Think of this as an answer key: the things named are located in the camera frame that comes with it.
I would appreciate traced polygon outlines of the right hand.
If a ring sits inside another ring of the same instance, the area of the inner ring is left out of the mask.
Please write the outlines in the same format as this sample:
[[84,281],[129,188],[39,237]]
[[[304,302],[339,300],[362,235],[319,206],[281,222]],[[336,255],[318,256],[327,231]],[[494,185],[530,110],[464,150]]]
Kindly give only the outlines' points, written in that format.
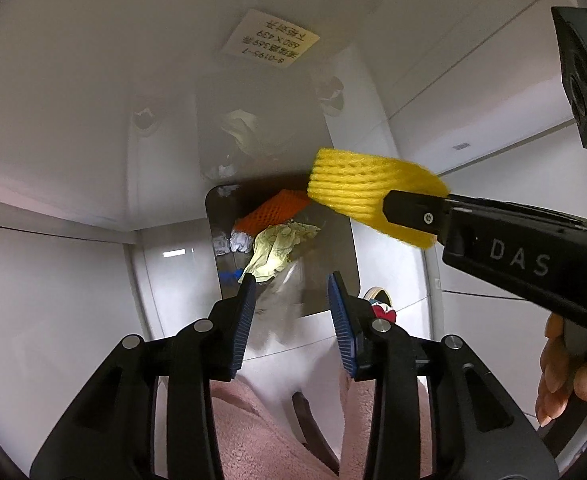
[[535,416],[541,427],[565,411],[572,393],[587,402],[587,362],[578,366],[565,343],[565,320],[552,313],[546,322],[546,344],[540,357],[542,376],[537,388]]

